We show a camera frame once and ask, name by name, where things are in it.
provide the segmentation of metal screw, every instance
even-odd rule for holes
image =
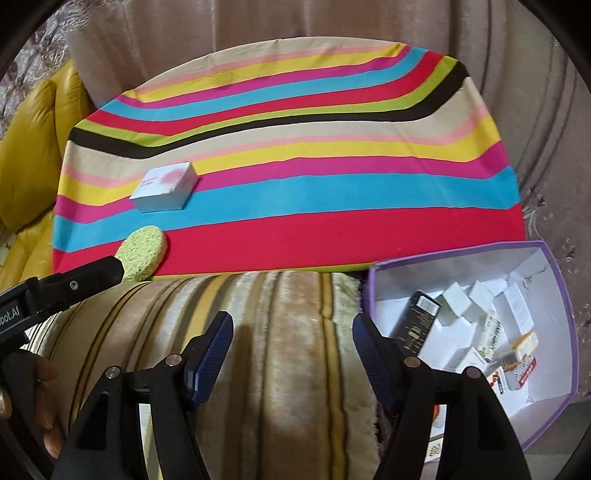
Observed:
[[[482,375],[482,373],[476,367],[468,367],[466,368],[466,375],[470,378],[477,379]]]
[[[169,367],[174,367],[176,365],[178,365],[180,362],[183,361],[183,357],[180,356],[178,353],[174,353],[172,355],[169,355],[168,357],[166,357],[166,364]]]
[[[421,365],[421,361],[415,356],[408,356],[404,359],[404,365],[409,368],[417,368]]]
[[[109,367],[105,372],[106,378],[117,378],[121,373],[121,369],[119,367]]]

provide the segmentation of sofa cushion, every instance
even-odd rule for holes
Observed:
[[[19,107],[0,144],[0,218],[14,233],[56,201],[61,155],[56,84],[42,80]]]

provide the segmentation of finger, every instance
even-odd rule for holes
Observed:
[[[56,399],[45,385],[38,385],[35,394],[35,423],[46,430],[50,430],[56,416]]]
[[[35,354],[35,374],[42,382],[49,382],[59,376],[53,362],[41,355]]]
[[[8,420],[12,415],[12,401],[8,392],[0,387],[0,420]]]
[[[61,434],[61,428],[57,424],[51,430],[43,432],[43,444],[47,453],[53,458],[58,458],[62,447],[64,446],[64,436]]]

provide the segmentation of purple-rimmed box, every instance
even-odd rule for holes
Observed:
[[[390,335],[415,291],[436,296],[454,281],[467,287],[475,280],[494,294],[516,283],[534,320],[540,342],[536,369],[521,390],[501,396],[526,449],[572,400],[579,376],[572,306],[545,242],[501,242],[379,262],[369,272],[364,308],[382,334]],[[457,348],[470,345],[475,328],[462,318],[450,326],[435,321],[419,357],[443,369]]]

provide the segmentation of small white box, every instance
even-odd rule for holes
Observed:
[[[447,363],[445,370],[461,374],[467,367],[476,367],[484,373],[487,366],[478,351],[472,346],[467,346],[456,351]]]
[[[191,162],[152,168],[129,199],[142,213],[182,210],[197,180]]]
[[[500,352],[497,355],[501,361],[501,366],[505,370],[511,370],[523,362],[526,358],[533,355],[535,350],[538,348],[538,336],[535,331],[521,337],[513,345],[510,346],[509,352]]]
[[[530,310],[516,283],[499,293],[494,303],[509,343],[516,342],[534,329]]]
[[[477,322],[488,314],[494,297],[488,288],[476,280],[468,293],[468,298],[472,303],[464,312],[464,318],[470,323]]]
[[[501,319],[496,312],[488,312],[486,317],[478,321],[472,346],[478,350],[486,362],[492,362],[495,356],[496,344],[501,335]]]
[[[470,306],[468,295],[457,282],[452,283],[436,299],[441,304],[437,314],[437,320],[442,325],[450,325],[462,316]]]

